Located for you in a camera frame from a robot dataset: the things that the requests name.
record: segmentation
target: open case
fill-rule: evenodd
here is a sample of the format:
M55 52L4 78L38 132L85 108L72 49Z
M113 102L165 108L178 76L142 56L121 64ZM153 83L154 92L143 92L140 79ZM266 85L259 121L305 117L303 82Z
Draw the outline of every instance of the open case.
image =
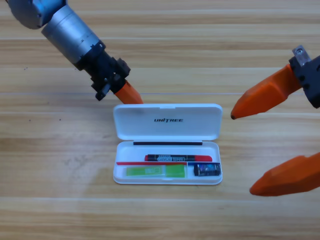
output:
M116 132L124 141L117 146L114 181L119 184L219 184L223 179L220 152L212 141L219 137L222 115L221 106L211 103L116 106L113 110ZM147 155L210 156L212 160L172 161L169 157L162 158L164 161L146 161ZM204 166L210 174L197 175L196 171Z

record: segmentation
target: wood grain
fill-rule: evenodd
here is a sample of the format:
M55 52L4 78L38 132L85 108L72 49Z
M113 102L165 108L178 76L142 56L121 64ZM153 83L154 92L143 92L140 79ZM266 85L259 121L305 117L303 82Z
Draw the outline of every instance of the wood grain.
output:
M268 169L319 151L318 110L302 90L231 120L241 94L303 44L320 55L318 0L69 0L132 68L146 103L223 107L217 186L119 185L108 95L0 1L0 239L317 240L320 190L257 197Z

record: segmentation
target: case lid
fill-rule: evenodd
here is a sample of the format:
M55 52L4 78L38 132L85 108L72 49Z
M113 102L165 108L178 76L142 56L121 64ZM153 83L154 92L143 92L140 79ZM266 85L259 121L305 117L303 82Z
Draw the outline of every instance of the case lid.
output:
M113 110L120 139L148 142L215 140L222 115L213 103L122 104Z

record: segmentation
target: green package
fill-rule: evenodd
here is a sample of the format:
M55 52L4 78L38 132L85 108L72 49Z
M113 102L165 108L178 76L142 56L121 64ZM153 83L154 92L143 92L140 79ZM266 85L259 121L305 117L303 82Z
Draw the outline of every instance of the green package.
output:
M184 178L185 166L184 165L167 165L165 166L165 176L167 178Z
M138 176L161 176L164 175L163 166L140 166L128 167L126 169L127 177Z
M161 165L161 166L139 166L127 167L127 177L166 177L166 178L184 178L184 165Z

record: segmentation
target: red strip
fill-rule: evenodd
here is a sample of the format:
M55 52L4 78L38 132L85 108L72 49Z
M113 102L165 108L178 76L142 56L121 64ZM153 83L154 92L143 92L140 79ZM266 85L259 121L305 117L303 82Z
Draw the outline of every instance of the red strip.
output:
M185 165L187 161L117 161L117 165Z

